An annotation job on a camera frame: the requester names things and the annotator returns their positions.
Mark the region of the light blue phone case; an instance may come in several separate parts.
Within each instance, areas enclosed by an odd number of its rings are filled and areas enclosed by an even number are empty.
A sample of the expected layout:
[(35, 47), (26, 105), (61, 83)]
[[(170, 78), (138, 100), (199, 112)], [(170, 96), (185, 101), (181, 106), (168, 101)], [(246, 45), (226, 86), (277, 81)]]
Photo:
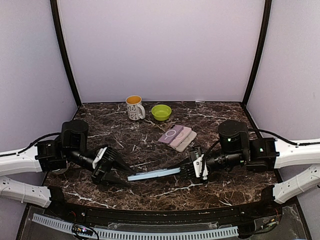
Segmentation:
[(171, 169), (158, 169), (148, 172), (138, 172), (135, 175), (130, 175), (127, 177), (127, 180), (130, 182), (133, 181), (140, 181), (146, 179), (153, 179), (153, 178), (161, 178), (169, 175), (175, 175), (180, 173), (180, 168), (171, 168)]

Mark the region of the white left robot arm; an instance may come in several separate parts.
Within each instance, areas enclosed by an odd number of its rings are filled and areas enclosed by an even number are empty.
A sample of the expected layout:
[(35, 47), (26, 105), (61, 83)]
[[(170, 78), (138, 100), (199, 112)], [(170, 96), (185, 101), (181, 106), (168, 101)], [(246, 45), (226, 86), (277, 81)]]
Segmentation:
[(0, 195), (21, 203), (48, 208), (60, 218), (71, 213), (64, 193), (55, 186), (37, 186), (9, 178), (20, 173), (46, 173), (65, 170), (69, 163), (85, 168), (96, 185), (127, 187), (128, 184), (111, 173), (112, 169), (135, 174), (120, 154), (103, 144), (87, 149), (89, 125), (84, 120), (64, 122), (60, 132), (46, 134), (29, 146), (0, 154)]

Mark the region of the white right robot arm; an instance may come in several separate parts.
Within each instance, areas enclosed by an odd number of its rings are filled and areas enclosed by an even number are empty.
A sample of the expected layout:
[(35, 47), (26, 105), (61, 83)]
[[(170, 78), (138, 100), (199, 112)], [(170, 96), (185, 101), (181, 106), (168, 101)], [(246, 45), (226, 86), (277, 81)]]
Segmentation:
[(262, 190), (261, 201), (255, 205), (255, 213), (260, 217), (266, 217), (273, 211), (275, 203), (283, 204), (320, 186), (319, 139), (291, 141), (268, 131), (269, 137), (250, 140), (250, 132), (261, 133), (262, 130), (248, 128), (244, 122), (226, 120), (218, 126), (219, 139), (207, 151), (194, 146), (188, 158), (168, 169), (136, 173), (127, 179), (138, 181), (180, 174), (205, 181), (209, 174), (232, 170), (236, 166), (245, 166), (247, 171), (258, 173), (308, 165), (306, 170), (292, 178)]

